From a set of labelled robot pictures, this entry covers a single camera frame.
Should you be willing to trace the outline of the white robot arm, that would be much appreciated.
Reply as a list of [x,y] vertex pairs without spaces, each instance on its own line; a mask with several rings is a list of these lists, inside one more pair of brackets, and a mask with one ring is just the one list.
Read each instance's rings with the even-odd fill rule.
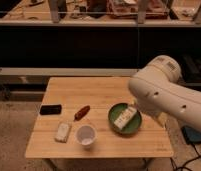
[[178,85],[180,76],[177,61],[159,55],[130,78],[128,88],[141,112],[165,112],[201,132],[201,92]]

